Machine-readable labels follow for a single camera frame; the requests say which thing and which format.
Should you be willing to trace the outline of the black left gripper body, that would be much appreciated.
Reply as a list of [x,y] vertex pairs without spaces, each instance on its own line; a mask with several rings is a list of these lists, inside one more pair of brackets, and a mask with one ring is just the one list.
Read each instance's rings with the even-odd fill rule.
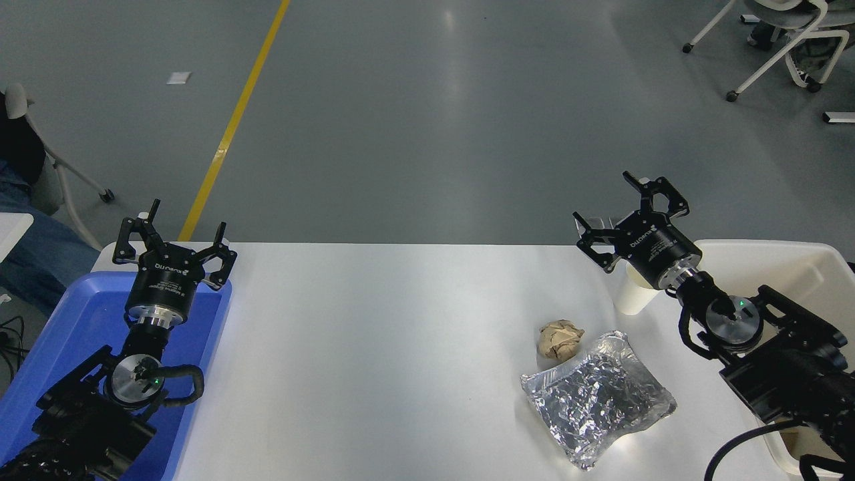
[[132,284],[126,313],[143,316],[152,309],[165,309],[174,316],[189,315],[204,268],[196,252],[167,244],[163,252],[148,250],[138,259],[138,274]]

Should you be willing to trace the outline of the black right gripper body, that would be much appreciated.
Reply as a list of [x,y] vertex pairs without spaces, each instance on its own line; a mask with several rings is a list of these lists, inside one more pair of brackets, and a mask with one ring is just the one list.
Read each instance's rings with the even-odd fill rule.
[[616,224],[616,254],[655,289],[675,285],[681,272],[697,268],[702,252],[663,212],[636,210]]

